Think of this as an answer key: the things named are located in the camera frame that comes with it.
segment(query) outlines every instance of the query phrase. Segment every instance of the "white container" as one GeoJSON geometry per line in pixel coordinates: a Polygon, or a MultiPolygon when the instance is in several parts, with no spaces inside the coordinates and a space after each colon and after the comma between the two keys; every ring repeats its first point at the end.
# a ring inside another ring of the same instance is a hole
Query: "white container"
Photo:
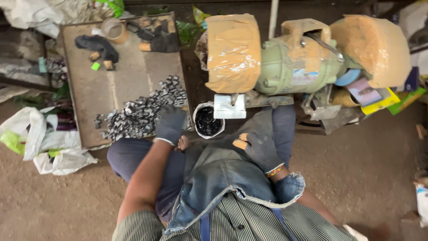
{"type": "Polygon", "coordinates": [[[212,136],[205,136],[205,135],[203,135],[203,134],[201,134],[199,132],[198,127],[196,126],[196,113],[198,113],[199,109],[202,109],[202,108],[208,107],[208,106],[211,106],[212,108],[214,108],[214,102],[209,101],[209,102],[206,102],[206,103],[199,104],[196,107],[195,111],[193,112],[193,122],[195,123],[196,132],[198,133],[198,135],[200,135],[204,139],[210,139],[210,138],[213,138],[213,137],[217,136],[218,134],[220,134],[221,132],[224,131],[224,126],[225,126],[224,119],[221,119],[221,128],[220,128],[220,130],[216,134],[214,134],[212,136]]]}

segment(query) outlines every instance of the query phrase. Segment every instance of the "striped shirt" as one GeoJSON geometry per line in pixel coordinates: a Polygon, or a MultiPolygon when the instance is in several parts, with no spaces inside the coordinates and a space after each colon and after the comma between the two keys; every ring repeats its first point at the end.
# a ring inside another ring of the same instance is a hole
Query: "striped shirt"
{"type": "MultiPolygon", "coordinates": [[[[314,210],[294,203],[281,215],[299,241],[354,241],[314,210]]],[[[201,239],[200,221],[185,231],[162,235],[164,226],[154,210],[141,210],[125,217],[113,233],[113,241],[195,241],[201,239]]],[[[227,193],[210,213],[212,241],[288,241],[289,238],[273,212],[260,204],[227,193]]]]}

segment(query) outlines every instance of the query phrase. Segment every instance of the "forearm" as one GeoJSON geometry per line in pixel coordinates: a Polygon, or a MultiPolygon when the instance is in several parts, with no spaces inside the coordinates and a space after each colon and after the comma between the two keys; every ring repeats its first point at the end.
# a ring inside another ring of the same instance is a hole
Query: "forearm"
{"type": "Polygon", "coordinates": [[[135,211],[155,208],[156,195],[161,187],[166,161],[172,148],[173,146],[162,140],[152,145],[129,181],[119,210],[118,222],[135,211]]]}

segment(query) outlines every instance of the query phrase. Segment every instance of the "twine spool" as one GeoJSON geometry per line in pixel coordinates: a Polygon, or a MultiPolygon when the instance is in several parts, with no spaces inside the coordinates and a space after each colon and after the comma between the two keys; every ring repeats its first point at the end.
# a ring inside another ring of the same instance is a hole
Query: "twine spool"
{"type": "Polygon", "coordinates": [[[332,105],[342,105],[343,107],[355,107],[360,106],[361,104],[351,95],[348,90],[342,89],[337,91],[333,100],[331,101],[332,105]]]}

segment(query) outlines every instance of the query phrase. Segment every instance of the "white pole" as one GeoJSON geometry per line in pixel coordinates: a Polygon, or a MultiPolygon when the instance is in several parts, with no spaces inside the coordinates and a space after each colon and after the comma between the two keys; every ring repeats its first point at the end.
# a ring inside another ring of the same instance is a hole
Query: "white pole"
{"type": "Polygon", "coordinates": [[[272,0],[270,6],[270,21],[269,21],[269,39],[275,37],[276,19],[278,17],[278,3],[279,0],[272,0]]]}

